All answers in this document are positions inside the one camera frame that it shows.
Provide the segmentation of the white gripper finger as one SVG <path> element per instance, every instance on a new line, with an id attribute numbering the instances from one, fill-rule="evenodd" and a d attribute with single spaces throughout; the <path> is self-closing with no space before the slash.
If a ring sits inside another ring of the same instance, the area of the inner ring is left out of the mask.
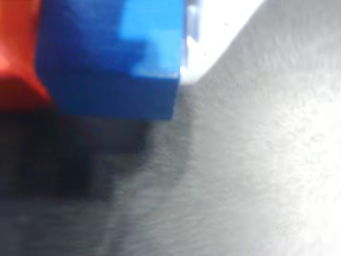
<path id="1" fill-rule="evenodd" d="M 192 85 L 217 63 L 263 0 L 185 1 L 180 84 Z"/>

